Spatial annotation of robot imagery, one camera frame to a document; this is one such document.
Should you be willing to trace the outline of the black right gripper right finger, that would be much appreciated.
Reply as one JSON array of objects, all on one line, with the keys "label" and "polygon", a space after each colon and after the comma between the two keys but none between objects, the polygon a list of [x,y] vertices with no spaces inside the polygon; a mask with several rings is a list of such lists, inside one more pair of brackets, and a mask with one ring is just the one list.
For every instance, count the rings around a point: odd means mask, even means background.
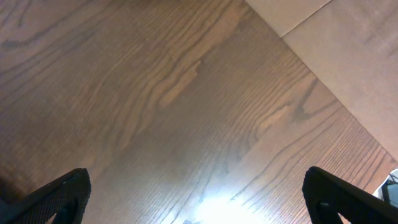
[{"label": "black right gripper right finger", "polygon": [[306,171],[302,192],[312,223],[397,223],[397,208],[319,168]]}]

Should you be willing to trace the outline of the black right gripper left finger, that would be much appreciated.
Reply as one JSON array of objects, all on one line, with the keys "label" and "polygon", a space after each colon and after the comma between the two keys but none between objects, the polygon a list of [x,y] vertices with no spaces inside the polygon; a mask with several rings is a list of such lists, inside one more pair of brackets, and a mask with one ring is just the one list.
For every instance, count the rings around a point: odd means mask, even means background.
[{"label": "black right gripper left finger", "polygon": [[80,224],[91,194],[86,168],[73,169],[14,204],[1,202],[1,223]]}]

